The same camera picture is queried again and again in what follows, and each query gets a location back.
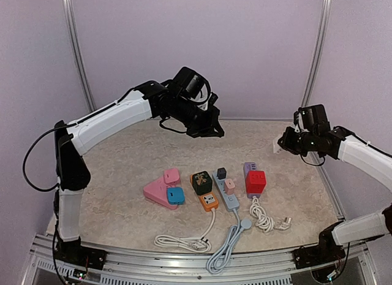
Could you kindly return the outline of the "white charger plug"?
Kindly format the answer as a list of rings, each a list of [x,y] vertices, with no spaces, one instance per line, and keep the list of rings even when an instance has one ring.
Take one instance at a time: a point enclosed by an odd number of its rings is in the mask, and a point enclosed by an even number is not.
[[[273,153],[274,154],[278,154],[282,151],[282,147],[279,145],[278,141],[279,141],[279,137],[276,137],[273,140]]]

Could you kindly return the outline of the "purple power strip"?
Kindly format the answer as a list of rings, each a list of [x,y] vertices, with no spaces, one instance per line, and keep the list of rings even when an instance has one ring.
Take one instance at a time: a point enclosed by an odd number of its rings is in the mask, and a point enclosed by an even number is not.
[[[243,167],[244,179],[245,179],[245,180],[246,180],[246,176],[247,176],[247,174],[248,174],[248,172],[249,172],[250,170],[259,170],[259,169],[257,168],[256,163],[254,163],[254,162],[245,162],[245,163],[244,163],[244,167]],[[254,197],[260,198],[260,196],[261,196],[261,194],[249,194],[249,195],[247,194],[247,197],[248,197],[249,199],[253,199]]]

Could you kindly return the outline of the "red cube socket adapter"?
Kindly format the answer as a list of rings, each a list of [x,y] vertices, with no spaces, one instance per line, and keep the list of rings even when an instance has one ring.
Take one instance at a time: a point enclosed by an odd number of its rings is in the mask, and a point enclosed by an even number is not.
[[[261,194],[267,185],[265,172],[262,170],[250,170],[245,180],[247,194]]]

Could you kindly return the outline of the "dark grey charger plug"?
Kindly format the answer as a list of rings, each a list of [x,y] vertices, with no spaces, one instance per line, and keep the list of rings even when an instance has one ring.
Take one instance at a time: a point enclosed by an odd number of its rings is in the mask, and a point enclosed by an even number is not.
[[[227,171],[224,167],[217,169],[217,177],[219,180],[224,180],[227,177]]]

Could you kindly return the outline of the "pale pink charger plug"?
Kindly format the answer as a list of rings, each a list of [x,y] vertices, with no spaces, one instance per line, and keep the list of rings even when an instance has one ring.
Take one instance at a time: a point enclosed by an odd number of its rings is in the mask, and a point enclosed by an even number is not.
[[[224,191],[225,191],[226,195],[228,195],[228,196],[234,195],[235,188],[236,188],[236,186],[231,178],[228,178],[224,181]]]

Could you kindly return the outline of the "light blue power strip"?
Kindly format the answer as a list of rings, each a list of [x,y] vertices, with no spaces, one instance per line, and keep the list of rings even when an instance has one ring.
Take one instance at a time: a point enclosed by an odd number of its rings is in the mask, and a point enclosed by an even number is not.
[[[228,195],[225,191],[225,180],[219,179],[217,177],[217,172],[212,172],[212,178],[216,188],[218,189],[220,196],[224,201],[224,205],[228,212],[233,212],[234,210],[239,209],[239,201],[234,194]]]

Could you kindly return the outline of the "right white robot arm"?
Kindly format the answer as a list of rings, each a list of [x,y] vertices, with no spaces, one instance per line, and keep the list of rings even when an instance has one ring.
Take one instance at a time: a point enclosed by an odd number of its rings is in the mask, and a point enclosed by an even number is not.
[[[391,154],[391,131],[377,132],[374,137],[359,134],[372,145]],[[391,191],[379,183],[375,178],[365,174],[364,171],[342,162],[341,160],[326,159],[326,166],[321,167],[326,171],[327,179],[335,191],[343,209],[345,221],[353,221],[360,216],[365,216],[376,211],[381,211],[391,204]],[[376,240],[366,240],[371,249],[383,248],[391,251],[391,235],[386,234]]]

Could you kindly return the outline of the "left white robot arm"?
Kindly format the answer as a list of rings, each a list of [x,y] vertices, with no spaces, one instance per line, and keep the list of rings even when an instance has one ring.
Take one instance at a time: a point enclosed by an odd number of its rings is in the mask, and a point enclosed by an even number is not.
[[[207,80],[179,83],[147,81],[131,88],[121,98],[91,114],[66,124],[56,123],[55,135],[57,183],[53,186],[58,199],[56,233],[61,252],[72,263],[86,257],[80,244],[80,206],[91,174],[83,156],[100,142],[117,132],[150,118],[162,121],[174,118],[192,138],[223,137],[219,124],[220,111],[214,106],[217,95]]]

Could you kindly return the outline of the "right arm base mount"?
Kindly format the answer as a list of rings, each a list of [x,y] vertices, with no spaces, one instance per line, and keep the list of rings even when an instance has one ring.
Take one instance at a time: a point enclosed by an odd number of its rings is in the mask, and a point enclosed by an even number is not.
[[[337,245],[332,236],[333,229],[341,223],[343,221],[338,221],[322,230],[316,245],[300,246],[292,252],[296,269],[315,267],[346,256],[343,246]]]

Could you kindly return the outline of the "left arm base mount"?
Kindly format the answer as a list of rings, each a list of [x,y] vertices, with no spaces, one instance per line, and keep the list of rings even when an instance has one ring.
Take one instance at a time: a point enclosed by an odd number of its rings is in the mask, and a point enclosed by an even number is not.
[[[64,242],[55,246],[55,259],[84,268],[103,270],[107,252],[102,249],[83,246],[81,240]]]

